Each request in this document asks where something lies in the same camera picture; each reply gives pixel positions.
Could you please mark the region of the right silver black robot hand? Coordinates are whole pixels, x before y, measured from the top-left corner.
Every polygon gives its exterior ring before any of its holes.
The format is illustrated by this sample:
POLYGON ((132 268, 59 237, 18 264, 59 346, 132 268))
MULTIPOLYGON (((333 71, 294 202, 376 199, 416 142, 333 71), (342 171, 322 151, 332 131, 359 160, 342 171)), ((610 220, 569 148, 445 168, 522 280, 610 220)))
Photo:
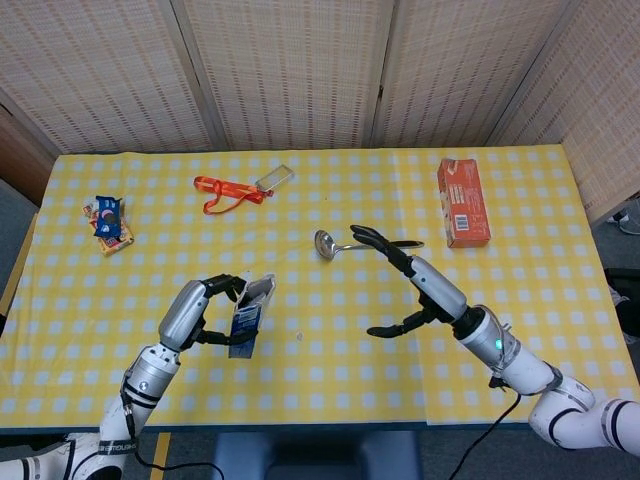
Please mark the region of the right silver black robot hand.
POLYGON ((406 317, 401 324, 370 327, 367 333, 378 338, 395 338, 404 335, 434 319, 449 324, 454 338, 461 340, 469 333, 469 306, 466 296, 430 263, 419 256, 407 255, 399 247, 371 227, 351 225, 353 237, 371 246, 387 257, 387 260, 408 278, 419 290, 422 310, 406 317))

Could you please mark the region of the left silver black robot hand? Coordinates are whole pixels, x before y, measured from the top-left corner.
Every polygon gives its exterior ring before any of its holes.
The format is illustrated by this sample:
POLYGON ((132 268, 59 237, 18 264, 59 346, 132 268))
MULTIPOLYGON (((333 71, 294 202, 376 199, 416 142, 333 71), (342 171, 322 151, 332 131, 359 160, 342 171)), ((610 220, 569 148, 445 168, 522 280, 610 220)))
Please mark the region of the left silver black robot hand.
POLYGON ((224 293, 232 302, 236 302, 245 286, 244 279, 229 274, 189 281, 176 296, 159 325, 160 343, 181 352, 191 348, 194 343, 234 346, 253 340, 257 331, 226 335, 204 329, 204 312, 209 300, 224 293))

